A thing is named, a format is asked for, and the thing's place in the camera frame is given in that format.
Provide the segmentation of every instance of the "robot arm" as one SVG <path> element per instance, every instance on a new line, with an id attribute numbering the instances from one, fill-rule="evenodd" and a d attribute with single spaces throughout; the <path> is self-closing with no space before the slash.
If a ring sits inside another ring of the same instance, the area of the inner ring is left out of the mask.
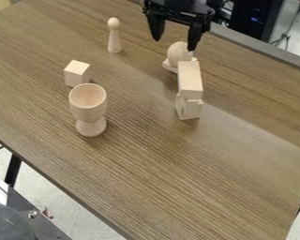
<path id="1" fill-rule="evenodd" d="M 165 21 L 189 26 L 187 48 L 194 51 L 203 33 L 210 31 L 215 9 L 222 6 L 222 0 L 144 0 L 146 15 L 154 40 L 159 41 L 164 33 Z"/>

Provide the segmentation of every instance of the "wooden sphere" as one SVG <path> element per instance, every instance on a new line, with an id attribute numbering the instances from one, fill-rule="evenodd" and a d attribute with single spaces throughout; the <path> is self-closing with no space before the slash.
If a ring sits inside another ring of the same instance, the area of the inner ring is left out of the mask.
<path id="1" fill-rule="evenodd" d="M 188 51 L 188 45 L 184 41 L 175 42 L 168 49 L 168 61 L 174 68 L 178 68 L 179 61 L 191 61 L 192 53 Z"/>
<path id="2" fill-rule="evenodd" d="M 117 30 L 120 27 L 120 21 L 117 18 L 110 18 L 108 20 L 108 27 L 110 30 Z"/>

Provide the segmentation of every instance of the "wooden peg figure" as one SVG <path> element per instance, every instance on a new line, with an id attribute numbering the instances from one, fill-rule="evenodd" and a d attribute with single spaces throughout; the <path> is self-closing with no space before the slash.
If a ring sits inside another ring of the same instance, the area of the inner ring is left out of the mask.
<path id="1" fill-rule="evenodd" d="M 110 53 L 120 53 L 122 50 L 119 37 L 120 21 L 116 18 L 110 18 L 108 20 L 108 27 L 110 29 L 108 51 Z"/>

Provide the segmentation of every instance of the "wooden table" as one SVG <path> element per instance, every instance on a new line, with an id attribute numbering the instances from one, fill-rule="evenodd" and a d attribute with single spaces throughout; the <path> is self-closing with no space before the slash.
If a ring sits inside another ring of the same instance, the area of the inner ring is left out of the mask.
<path id="1" fill-rule="evenodd" d="M 106 21 L 122 22 L 120 54 Z M 0 141 L 128 239 L 284 239 L 300 205 L 300 69 L 206 35 L 202 119 L 174 111 L 165 52 L 119 0 L 24 0 L 0 12 Z M 109 126 L 75 130 L 63 68 L 92 64 Z"/>

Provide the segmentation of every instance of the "wooden toy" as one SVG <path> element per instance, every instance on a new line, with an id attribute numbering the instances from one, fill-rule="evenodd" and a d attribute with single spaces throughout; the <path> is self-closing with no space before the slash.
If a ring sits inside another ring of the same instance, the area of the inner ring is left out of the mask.
<path id="1" fill-rule="evenodd" d="M 110 53 L 120 53 L 122 50 L 119 37 L 120 21 L 116 18 L 110 18 L 108 20 L 108 27 L 110 29 L 108 51 Z"/>
<path id="2" fill-rule="evenodd" d="M 201 99 L 184 99 L 176 95 L 175 109 L 180 120 L 189 120 L 201 117 L 203 101 Z"/>
<path id="3" fill-rule="evenodd" d="M 203 80 L 198 61 L 178 62 L 178 84 L 180 98 L 202 98 Z"/>
<path id="4" fill-rule="evenodd" d="M 103 87 L 92 83 L 80 84 L 70 91 L 68 101 L 77 119 L 76 129 L 81 135 L 95 137 L 105 130 L 108 100 Z"/>
<path id="5" fill-rule="evenodd" d="M 178 73 L 179 61 L 197 61 L 197 58 L 192 56 L 192 52 L 188 51 L 188 45 L 184 41 L 177 41 L 170 46 L 167 59 L 162 63 L 162 66 L 169 71 Z"/>
<path id="6" fill-rule="evenodd" d="M 82 83 L 89 83 L 91 80 L 90 65 L 72 60 L 64 69 L 66 85 L 75 87 Z"/>

